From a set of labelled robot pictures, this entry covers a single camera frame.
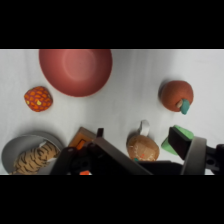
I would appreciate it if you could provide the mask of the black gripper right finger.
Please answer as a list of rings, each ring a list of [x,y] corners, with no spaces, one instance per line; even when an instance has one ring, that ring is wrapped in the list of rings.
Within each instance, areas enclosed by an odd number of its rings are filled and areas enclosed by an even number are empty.
[[[201,137],[187,138],[177,128],[170,127],[168,142],[184,161],[181,175],[203,175],[206,164],[206,143]]]

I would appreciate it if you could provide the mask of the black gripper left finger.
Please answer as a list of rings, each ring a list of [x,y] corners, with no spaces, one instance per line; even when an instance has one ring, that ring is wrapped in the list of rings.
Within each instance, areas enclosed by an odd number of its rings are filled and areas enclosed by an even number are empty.
[[[104,139],[104,129],[97,130],[96,138],[87,146],[89,171],[93,175],[150,175],[138,162],[129,159]]]

